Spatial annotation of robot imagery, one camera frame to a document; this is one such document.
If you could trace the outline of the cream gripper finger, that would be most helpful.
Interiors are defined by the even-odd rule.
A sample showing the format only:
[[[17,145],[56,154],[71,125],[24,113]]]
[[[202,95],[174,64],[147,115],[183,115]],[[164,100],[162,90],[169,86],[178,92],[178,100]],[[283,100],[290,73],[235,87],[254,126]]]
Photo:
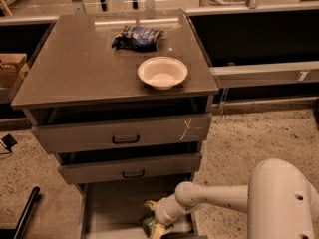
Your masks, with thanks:
[[[143,207],[148,207],[151,211],[155,211],[157,203],[155,201],[148,200],[143,204]]]
[[[165,226],[157,224],[153,227],[152,239],[160,239],[165,232]]]

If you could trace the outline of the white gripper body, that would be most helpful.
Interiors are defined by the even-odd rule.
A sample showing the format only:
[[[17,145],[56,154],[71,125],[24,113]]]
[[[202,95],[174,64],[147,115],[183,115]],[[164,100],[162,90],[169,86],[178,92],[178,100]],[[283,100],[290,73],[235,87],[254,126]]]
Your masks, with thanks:
[[[156,203],[155,218],[160,224],[170,225],[180,216],[188,214],[189,210],[190,207],[179,203],[173,194]]]

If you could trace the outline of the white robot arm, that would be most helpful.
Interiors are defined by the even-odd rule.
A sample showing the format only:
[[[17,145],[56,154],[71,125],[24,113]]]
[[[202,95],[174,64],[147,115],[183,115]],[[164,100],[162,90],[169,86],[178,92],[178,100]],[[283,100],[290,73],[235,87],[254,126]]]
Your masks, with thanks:
[[[144,206],[153,214],[140,224],[150,239],[161,239],[179,217],[202,204],[246,213],[248,239],[315,239],[313,221],[319,216],[319,193],[298,168],[285,160],[261,161],[246,185],[182,182],[173,195],[146,201]]]

